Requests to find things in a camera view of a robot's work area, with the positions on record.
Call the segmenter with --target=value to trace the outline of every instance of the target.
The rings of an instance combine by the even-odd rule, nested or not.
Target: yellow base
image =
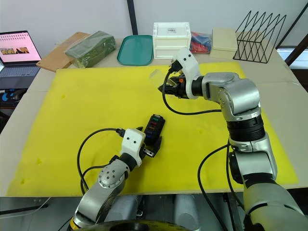
[[[155,158],[145,157],[134,169],[123,193],[200,192],[197,169],[201,160],[228,140],[226,122],[221,113],[177,115],[169,111],[150,74],[167,73],[167,66],[61,69],[57,71],[25,144],[22,159],[8,196],[80,196],[80,177],[76,156],[82,141],[100,128],[136,128],[146,126],[152,114],[162,115],[166,123],[163,140]],[[201,73],[244,73],[236,62],[200,65]],[[167,96],[169,104],[182,112],[219,109],[205,101]],[[278,165],[279,184],[297,182],[295,172],[267,116],[265,129]],[[101,132],[85,144],[80,163],[84,171],[92,165],[104,165],[119,154],[122,138],[115,132]],[[201,178],[206,190],[228,190],[226,150],[213,155],[204,164]],[[99,170],[86,175],[91,186]],[[232,183],[236,189],[243,186]]]

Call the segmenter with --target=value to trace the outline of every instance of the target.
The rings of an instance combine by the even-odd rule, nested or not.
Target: laptop screen
[[[27,31],[0,33],[0,58],[3,63],[41,60]]]

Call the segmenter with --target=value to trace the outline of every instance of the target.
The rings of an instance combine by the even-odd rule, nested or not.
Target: table
[[[116,39],[116,51],[95,67],[122,66],[116,60],[121,42],[122,39]],[[195,57],[199,63],[230,61],[211,58],[205,54],[196,54]],[[170,60],[153,60],[150,65],[169,63]],[[260,91],[261,106],[297,174],[298,183],[284,187],[308,187],[308,94],[275,50],[267,64],[246,61],[239,63],[246,77],[256,83]],[[5,196],[14,179],[28,133],[54,76],[54,72],[40,69],[0,135],[0,196]]]

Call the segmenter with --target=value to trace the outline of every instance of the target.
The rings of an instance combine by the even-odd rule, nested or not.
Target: teal tray
[[[151,35],[130,35],[123,39],[117,60],[125,66],[146,66],[153,60]]]

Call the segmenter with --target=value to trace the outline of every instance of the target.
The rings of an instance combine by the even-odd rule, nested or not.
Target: laptop
[[[28,31],[0,33],[0,89],[29,88],[41,60]]]

